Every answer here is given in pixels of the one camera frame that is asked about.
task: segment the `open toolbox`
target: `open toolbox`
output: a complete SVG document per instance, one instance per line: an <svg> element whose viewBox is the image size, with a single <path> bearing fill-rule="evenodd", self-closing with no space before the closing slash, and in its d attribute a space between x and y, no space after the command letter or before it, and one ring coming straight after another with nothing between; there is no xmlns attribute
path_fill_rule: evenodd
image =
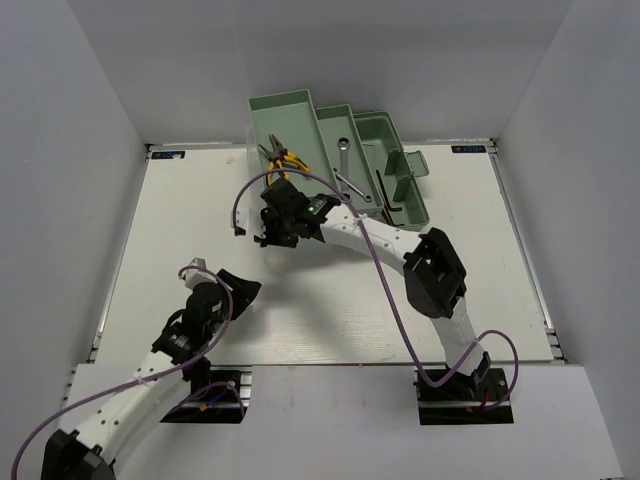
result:
<svg viewBox="0 0 640 480"><path fill-rule="evenodd" d="M427 164L421 152L404 151L387 113L353 114L349 105L314 110L309 90L251 98L249 106L255 147L270 148L269 135L273 134L312 173L338 186L334 173L340 171L338 140L347 138L351 144L348 179L370 197L350 192L358 212L407 230L420 230L429 222L415 181L429 173ZM250 150L252 171L256 163L261 171L266 170L266 156L255 148ZM301 175L292 174L290 180L308 197L332 193Z"/></svg>

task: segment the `tabletop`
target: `tabletop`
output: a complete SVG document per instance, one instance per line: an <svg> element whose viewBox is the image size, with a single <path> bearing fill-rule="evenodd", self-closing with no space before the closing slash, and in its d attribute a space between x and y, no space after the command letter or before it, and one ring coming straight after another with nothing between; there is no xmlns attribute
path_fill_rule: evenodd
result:
<svg viewBox="0 0 640 480"><path fill-rule="evenodd" d="M417 179L431 217L468 272L467 305L477 334L499 329L523 361L553 359L544 316L486 153L422 151L430 174ZM193 257L217 271L263 284L253 305L209 354L214 364L408 363L371 259L315 241L296 249L261 249L234 237L233 200L250 169L243 146L187 150L184 158L149 160L118 273L96 362L136 364L167 318L189 295L177 277ZM243 207L253 207L247 194ZM385 268L414 347L425 363L444 353L428 318L406 300L404 281ZM499 338L483 345L494 361L511 361Z"/></svg>

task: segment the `white work surface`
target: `white work surface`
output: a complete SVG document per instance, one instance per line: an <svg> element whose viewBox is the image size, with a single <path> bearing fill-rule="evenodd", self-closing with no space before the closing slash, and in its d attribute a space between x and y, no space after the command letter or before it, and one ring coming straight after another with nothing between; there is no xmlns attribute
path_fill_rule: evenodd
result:
<svg viewBox="0 0 640 480"><path fill-rule="evenodd" d="M430 175L418 179L431 217L456 247L467 272L467 305L476 333L500 329L521 360L553 358L544 317L530 285L490 158L420 149ZM117 278L97 363L137 364L189 291L178 269L193 257L214 271L262 282L253 306L211 352L214 364L406 363L410 361L370 260L314 240L296 249L261 249L234 237L235 195L249 178L246 149L188 150L184 159L150 160ZM241 205L252 206L249 192ZM406 300L404 280L387 278L424 362L444 354L426 317ZM511 361L499 338L483 345Z"/></svg>
<svg viewBox="0 0 640 480"><path fill-rule="evenodd" d="M125 381L133 370L80 365L69 402ZM513 425L420 426L412 380L405 366L256 367L240 425L160 424L118 480L621 476L582 367L523 366ZM71 431L97 408L72 411L61 427Z"/></svg>

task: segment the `wrench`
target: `wrench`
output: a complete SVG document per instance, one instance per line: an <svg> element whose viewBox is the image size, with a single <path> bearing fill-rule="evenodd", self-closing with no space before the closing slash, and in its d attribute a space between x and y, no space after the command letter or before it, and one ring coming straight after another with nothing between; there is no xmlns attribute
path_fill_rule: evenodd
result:
<svg viewBox="0 0 640 480"><path fill-rule="evenodd" d="M357 186L355 186L353 183L351 183L350 180L347 180L342 175L340 175L340 173L338 172L337 168L333 169L333 173L335 174L336 178L339 181L341 181L343 184L345 184L347 187L349 187L351 190L353 190L355 193L357 193L358 196L364 198L365 202L371 203L373 201L373 198L371 197L371 195L369 195L368 193L364 193L361 189L359 189Z"/></svg>
<svg viewBox="0 0 640 480"><path fill-rule="evenodd" d="M348 138L338 139L338 149L340 150L340 175L342 178L349 178L349 143ZM349 192L349 186L346 182L340 182L340 191L342 193Z"/></svg>

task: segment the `pliers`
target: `pliers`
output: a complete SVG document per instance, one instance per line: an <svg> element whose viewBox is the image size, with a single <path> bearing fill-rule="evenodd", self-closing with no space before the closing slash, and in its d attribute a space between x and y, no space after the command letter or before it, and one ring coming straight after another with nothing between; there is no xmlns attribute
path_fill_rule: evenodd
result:
<svg viewBox="0 0 640 480"><path fill-rule="evenodd" d="M276 138L275 135L269 135L269 142L271 142L271 148L268 150L264 145L260 145L262 153L269 159L269 167L267 170L273 170L275 168L283 168L286 164L293 165L303 172L310 173L311 169L304 163L300 157L295 153L287 150L284 145ZM279 172L280 176L285 180L289 180L289 174L287 172ZM267 185L273 183L273 174L267 175Z"/></svg>

